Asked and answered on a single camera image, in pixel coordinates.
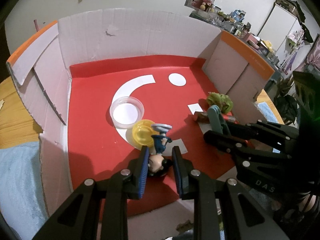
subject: figurine's face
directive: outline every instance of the figurine's face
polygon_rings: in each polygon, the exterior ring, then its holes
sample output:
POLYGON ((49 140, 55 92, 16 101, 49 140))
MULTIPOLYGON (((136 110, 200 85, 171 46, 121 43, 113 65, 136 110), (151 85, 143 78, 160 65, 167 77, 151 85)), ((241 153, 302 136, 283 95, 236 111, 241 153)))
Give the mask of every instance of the figurine's face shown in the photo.
POLYGON ((148 163, 149 171, 151 171, 152 173, 157 173, 158 171, 163 170, 163 166, 162 166, 163 160, 164 158, 160 154, 151 155, 149 157, 149 163, 148 163))

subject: stuffed toy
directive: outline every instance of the stuffed toy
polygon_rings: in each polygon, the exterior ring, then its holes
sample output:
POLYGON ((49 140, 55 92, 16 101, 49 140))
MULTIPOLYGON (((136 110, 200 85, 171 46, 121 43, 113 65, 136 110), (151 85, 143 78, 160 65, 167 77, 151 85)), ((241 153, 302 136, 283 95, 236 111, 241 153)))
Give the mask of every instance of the stuffed toy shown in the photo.
POLYGON ((202 11, 208 11, 212 7, 212 0, 195 0, 191 5, 202 11))

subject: screw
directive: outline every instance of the screw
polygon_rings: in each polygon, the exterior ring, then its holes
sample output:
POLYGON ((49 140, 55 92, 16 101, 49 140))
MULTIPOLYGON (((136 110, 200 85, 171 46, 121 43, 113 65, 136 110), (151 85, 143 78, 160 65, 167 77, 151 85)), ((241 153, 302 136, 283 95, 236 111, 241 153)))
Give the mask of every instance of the screw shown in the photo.
POLYGON ((244 162, 242 163, 242 165, 243 165, 244 167, 249 167, 249 166, 250 166, 250 163, 249 163, 248 161, 244 161, 244 162))
POLYGON ((128 170, 128 169, 123 169, 120 173, 121 173, 121 175, 123 175, 123 176, 128 176, 128 175, 130 174, 130 170, 128 170))
POLYGON ((84 184, 85 184, 86 186, 91 186, 93 183, 94 183, 94 180, 93 180, 93 179, 86 179, 86 180, 84 181, 84 184))
POLYGON ((237 185, 237 181, 236 179, 231 178, 231 179, 228 179, 228 184, 231 186, 235 186, 237 185))
POLYGON ((200 175, 200 171, 198 171, 198 170, 192 170, 190 173, 192 176, 199 176, 200 175))

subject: wooden table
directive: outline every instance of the wooden table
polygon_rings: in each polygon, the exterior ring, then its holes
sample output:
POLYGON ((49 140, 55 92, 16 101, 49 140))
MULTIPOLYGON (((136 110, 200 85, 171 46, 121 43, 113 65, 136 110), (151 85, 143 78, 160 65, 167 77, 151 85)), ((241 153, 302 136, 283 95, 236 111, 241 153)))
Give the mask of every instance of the wooden table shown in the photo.
POLYGON ((284 124, 278 110, 276 109, 275 105, 273 104, 273 102, 271 101, 270 97, 267 95, 267 93, 265 92, 264 89, 261 91, 260 95, 258 95, 256 102, 257 103, 266 102, 268 104, 268 106, 270 107, 271 111, 273 112, 273 114, 275 115, 278 122, 280 124, 284 124))
POLYGON ((13 147, 25 142, 38 141, 40 126, 24 107, 11 77, 0 84, 0 149, 13 147))

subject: figurine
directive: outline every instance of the figurine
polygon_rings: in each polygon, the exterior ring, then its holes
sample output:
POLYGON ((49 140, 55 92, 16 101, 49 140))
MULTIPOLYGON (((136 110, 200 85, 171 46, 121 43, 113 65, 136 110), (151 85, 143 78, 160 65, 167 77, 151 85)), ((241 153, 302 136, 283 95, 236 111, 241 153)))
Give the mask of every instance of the figurine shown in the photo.
POLYGON ((166 175, 169 168, 172 166, 172 161, 170 159, 165 159, 162 153, 165 150, 167 143, 171 143, 171 138, 167 137, 167 132, 172 129, 171 125, 155 123, 151 127, 153 130, 160 133, 160 135, 151 135, 153 138, 156 154, 151 154, 149 157, 148 168, 149 176, 161 177, 166 175))
POLYGON ((191 5, 202 11, 208 11, 210 8, 212 8, 212 0, 195 0, 191 5))

